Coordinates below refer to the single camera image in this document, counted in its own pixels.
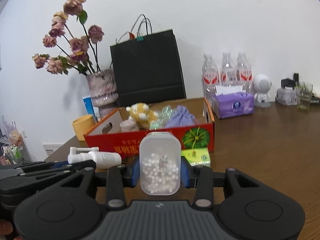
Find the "person left hand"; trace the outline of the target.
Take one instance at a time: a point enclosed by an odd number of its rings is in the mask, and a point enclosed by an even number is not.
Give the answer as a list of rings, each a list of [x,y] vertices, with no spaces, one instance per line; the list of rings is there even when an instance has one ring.
[[[20,235],[17,233],[16,229],[12,226],[12,224],[6,220],[1,219],[0,221],[0,235],[1,239],[5,239],[5,236],[14,234],[14,240],[21,240]]]

